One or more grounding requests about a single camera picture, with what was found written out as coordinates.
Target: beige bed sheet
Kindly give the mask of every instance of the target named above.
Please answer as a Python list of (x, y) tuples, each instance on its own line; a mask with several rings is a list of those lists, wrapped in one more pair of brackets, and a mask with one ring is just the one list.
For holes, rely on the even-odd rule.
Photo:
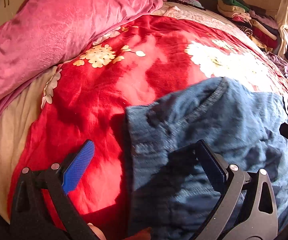
[(0, 116), (0, 215), (9, 223), (7, 195), (31, 123), (40, 112), (43, 89), (56, 66), (45, 71), (9, 104)]
[[(248, 44), (254, 50), (261, 52), (233, 23), (214, 12), (203, 11), (174, 2), (164, 2), (163, 6), (155, 11), (153, 15), (162, 16), (168, 11), (168, 15), (172, 17), (169, 9), (174, 6), (186, 13), (193, 13), (195, 21), (226, 31)], [(181, 19), (181, 14), (174, 12), (173, 17)], [(43, 89), (51, 76), (55, 74), (55, 71), (56, 66), (48, 69), (41, 77), (34, 80), (0, 116), (0, 215), (7, 222), (10, 222), (7, 214), (7, 195), (12, 174), (24, 149), (28, 129), (40, 114)]]

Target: green cloth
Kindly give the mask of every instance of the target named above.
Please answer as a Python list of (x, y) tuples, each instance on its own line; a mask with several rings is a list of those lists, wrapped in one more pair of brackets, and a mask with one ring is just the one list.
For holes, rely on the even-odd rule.
[(248, 7), (242, 5), (240, 2), (238, 2), (236, 0), (222, 0), (222, 1), (228, 5), (234, 5), (234, 6), (244, 8), (246, 12), (249, 12), (249, 10), (250, 10)]

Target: stack of folded clothes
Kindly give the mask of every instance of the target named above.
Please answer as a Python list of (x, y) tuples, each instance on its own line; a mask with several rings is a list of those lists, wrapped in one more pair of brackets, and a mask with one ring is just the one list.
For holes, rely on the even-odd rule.
[(249, 5), (243, 0), (218, 0), (217, 9), (260, 49), (268, 52), (280, 46), (278, 25), (266, 15), (265, 9)]

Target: red floral blanket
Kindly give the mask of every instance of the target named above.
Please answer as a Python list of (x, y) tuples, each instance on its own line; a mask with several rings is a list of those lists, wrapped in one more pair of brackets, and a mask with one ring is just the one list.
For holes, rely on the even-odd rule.
[[(61, 162), (86, 139), (96, 152), (78, 187), (69, 193), (86, 222), (107, 239), (121, 239), (128, 201), (123, 173), (124, 109), (149, 104), (167, 93), (214, 76), (239, 80), (253, 91), (288, 99), (288, 85), (263, 54), (221, 30), (189, 20), (142, 16), (90, 44), (61, 64), (44, 89), (43, 110), (31, 125), (25, 150), (12, 176)], [(49, 211), (60, 225), (49, 196)]]

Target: bed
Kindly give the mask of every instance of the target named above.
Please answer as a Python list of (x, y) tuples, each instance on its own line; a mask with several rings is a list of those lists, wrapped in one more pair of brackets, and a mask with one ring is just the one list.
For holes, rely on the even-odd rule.
[(91, 138), (97, 152), (69, 197), (107, 239), (121, 239), (128, 220), (125, 107), (221, 76), (250, 91), (282, 95), (288, 104), (283, 74), (225, 18), (173, 2), (146, 14), (114, 25), (73, 59), (41, 71), (1, 113), (0, 214), (6, 221), (24, 167), (45, 169)]

